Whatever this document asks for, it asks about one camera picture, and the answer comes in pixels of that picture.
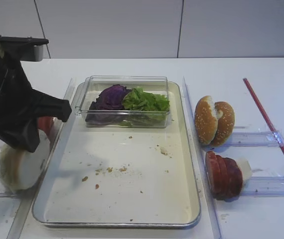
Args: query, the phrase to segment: white table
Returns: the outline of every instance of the white table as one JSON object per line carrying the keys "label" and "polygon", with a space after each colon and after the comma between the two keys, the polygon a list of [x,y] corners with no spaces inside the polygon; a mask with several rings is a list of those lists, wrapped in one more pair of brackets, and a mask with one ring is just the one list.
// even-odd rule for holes
{"label": "white table", "polygon": [[[50,59],[23,62],[29,81],[40,91],[63,97],[68,82],[77,84],[91,75],[167,76],[180,86],[183,76],[191,103],[204,95],[229,102],[236,112],[236,125],[249,131],[268,130],[242,79],[247,77],[275,126],[284,133],[284,58],[282,59]],[[244,149],[252,158],[256,176],[272,175],[269,165],[284,175],[284,156],[277,148]],[[58,230],[36,222],[29,212],[22,239],[60,238],[199,238],[212,239],[204,196],[200,193],[202,218],[193,229],[177,231]],[[220,227],[225,239],[284,238],[284,198],[241,197],[231,203],[217,202]]]}

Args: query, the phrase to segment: crumb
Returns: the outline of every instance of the crumb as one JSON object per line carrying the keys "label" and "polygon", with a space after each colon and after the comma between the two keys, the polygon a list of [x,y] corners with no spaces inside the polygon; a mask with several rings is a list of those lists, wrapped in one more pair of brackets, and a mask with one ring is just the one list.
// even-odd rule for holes
{"label": "crumb", "polygon": [[167,150],[163,147],[160,148],[161,154],[168,155]]}
{"label": "crumb", "polygon": [[120,172],[125,172],[126,170],[127,170],[127,168],[125,168],[124,166],[123,166],[123,168],[119,169]]}

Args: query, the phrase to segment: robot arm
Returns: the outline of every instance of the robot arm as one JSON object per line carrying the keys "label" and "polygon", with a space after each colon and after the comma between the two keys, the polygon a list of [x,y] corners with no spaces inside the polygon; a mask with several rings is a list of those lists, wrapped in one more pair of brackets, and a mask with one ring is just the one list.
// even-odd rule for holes
{"label": "robot arm", "polygon": [[46,39],[0,37],[0,139],[12,148],[35,152],[37,118],[51,116],[66,122],[71,114],[67,100],[34,90],[21,66],[26,49],[47,43]]}

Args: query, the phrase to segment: clear plastic container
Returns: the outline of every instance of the clear plastic container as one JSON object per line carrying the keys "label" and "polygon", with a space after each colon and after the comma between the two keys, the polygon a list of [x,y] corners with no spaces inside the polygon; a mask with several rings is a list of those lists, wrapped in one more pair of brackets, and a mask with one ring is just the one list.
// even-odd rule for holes
{"label": "clear plastic container", "polygon": [[93,102],[106,88],[121,85],[127,89],[141,87],[144,92],[164,95],[168,99],[166,77],[91,76],[86,79],[79,111],[87,126],[165,128],[168,112],[92,110]]}

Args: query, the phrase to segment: red straw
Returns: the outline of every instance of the red straw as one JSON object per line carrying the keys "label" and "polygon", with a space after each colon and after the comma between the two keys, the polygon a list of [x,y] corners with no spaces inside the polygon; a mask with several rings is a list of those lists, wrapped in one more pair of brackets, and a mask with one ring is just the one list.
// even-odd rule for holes
{"label": "red straw", "polygon": [[[247,80],[246,78],[244,78],[243,81],[244,81],[244,83],[245,83],[247,89],[248,89],[249,92],[251,93],[251,96],[253,97],[253,99],[254,99],[254,101],[255,101],[255,103],[256,103],[258,109],[259,109],[260,112],[262,113],[262,116],[264,117],[264,119],[265,119],[265,121],[266,121],[268,127],[270,128],[270,130],[271,130],[272,132],[277,132],[277,130],[275,129],[273,123],[271,122],[271,119],[268,117],[268,115],[267,115],[266,111],[264,110],[264,108],[263,108],[261,102],[260,102],[259,99],[257,98],[257,96],[256,96],[256,94],[255,94],[255,92],[254,92],[254,90],[253,90],[253,88],[252,88],[252,86],[250,85],[250,83],[248,82],[248,80]],[[281,148],[281,150],[282,150],[282,152],[283,152],[283,154],[284,154],[284,146],[281,146],[281,145],[280,145],[280,148]]]}

